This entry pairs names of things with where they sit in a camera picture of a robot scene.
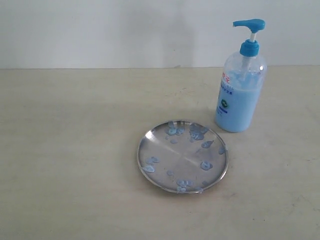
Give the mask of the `blue pump soap bottle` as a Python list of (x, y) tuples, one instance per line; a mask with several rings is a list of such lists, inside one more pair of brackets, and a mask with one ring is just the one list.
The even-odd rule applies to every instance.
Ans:
[(243, 132), (251, 124), (268, 69), (256, 40), (265, 25), (258, 18), (233, 22), (234, 27), (247, 27), (251, 35), (223, 67), (214, 121), (227, 132)]

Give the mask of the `round steel plate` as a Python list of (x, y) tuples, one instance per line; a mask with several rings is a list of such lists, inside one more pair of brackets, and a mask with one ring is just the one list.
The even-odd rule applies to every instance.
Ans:
[(201, 194), (219, 183), (229, 167), (223, 139), (188, 120), (169, 120), (148, 130), (138, 144), (136, 160), (150, 183), (175, 194)]

